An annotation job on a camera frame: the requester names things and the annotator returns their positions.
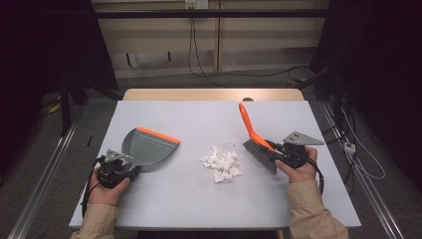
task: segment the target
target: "white paper scraps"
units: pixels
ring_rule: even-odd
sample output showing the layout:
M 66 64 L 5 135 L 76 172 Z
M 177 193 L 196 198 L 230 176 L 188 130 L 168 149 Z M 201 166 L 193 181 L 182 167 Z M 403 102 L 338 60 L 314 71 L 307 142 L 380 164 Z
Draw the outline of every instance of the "white paper scraps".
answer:
M 204 167 L 214 169 L 214 183 L 242 175 L 235 151 L 225 151 L 215 145 L 211 145 L 211 148 L 212 154 L 200 160 Z

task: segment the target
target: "sleeve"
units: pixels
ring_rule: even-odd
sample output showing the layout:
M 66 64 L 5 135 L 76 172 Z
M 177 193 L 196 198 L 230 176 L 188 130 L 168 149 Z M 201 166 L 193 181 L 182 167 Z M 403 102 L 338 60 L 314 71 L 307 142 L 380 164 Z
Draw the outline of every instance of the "sleeve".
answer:
M 118 208 L 104 204 L 90 204 L 85 213 L 81 229 L 71 239 L 112 239 Z
M 315 180 L 290 183 L 288 200 L 293 238 L 348 238 L 347 229 L 323 206 Z

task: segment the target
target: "table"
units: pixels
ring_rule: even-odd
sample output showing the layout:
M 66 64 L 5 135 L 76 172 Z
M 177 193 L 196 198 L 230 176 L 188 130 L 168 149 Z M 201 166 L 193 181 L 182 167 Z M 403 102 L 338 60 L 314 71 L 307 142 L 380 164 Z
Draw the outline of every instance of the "table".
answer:
M 185 89 L 162 90 L 162 94 L 161 90 L 130 90 L 117 104 L 100 154 L 108 148 L 119 149 L 122 139 L 136 126 L 171 135 L 181 144 L 161 163 L 142 169 L 120 199 L 116 226 L 135 230 L 273 230 L 289 226 L 285 190 L 289 180 L 283 173 L 269 173 L 243 147 L 248 135 L 238 111 L 238 102 L 244 97 L 287 99 L 289 93 L 298 94 L 296 90 Z M 130 101 L 148 94 L 153 101 Z M 178 101 L 165 101 L 178 94 Z M 210 101 L 219 94 L 224 101 Z M 201 96 L 206 101 L 193 101 Z M 322 139 L 309 104 L 297 99 L 245 102 L 245 106 L 254 129 L 268 139 L 281 141 L 294 129 Z M 243 176 L 213 183 L 212 170 L 199 161 L 211 153 L 211 144 L 235 150 Z M 315 148 L 323 158 L 318 164 L 325 177 L 325 206 L 345 226 L 359 226 L 326 145 Z M 78 205 L 70 225 L 79 227 L 81 222 Z

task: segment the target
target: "human hand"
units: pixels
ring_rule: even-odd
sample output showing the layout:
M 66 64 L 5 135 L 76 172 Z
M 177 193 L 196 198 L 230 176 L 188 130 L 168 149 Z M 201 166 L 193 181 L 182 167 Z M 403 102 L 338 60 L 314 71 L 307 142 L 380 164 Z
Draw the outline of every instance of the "human hand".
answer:
M 99 168 L 94 169 L 90 185 L 91 195 L 88 202 L 116 206 L 121 194 L 129 186 L 130 179 L 125 178 L 115 188 L 109 189 L 103 187 L 97 179 L 97 173 L 99 172 L 99 170 Z
M 308 157 L 317 163 L 317 150 L 312 147 L 305 146 L 305 151 L 308 153 Z M 275 164 L 279 170 L 284 172 L 289 177 L 290 182 L 300 182 L 316 179 L 317 171 L 308 162 L 299 168 L 292 168 L 280 160 L 276 160 Z

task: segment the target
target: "gray dustpan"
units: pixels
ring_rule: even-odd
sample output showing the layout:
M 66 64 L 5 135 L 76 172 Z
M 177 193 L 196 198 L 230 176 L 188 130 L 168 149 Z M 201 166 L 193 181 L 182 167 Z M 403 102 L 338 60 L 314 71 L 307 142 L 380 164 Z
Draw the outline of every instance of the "gray dustpan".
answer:
M 180 140 L 143 127 L 131 130 L 124 138 L 121 152 L 130 160 L 125 170 L 137 165 L 147 166 L 160 162 L 179 145 Z

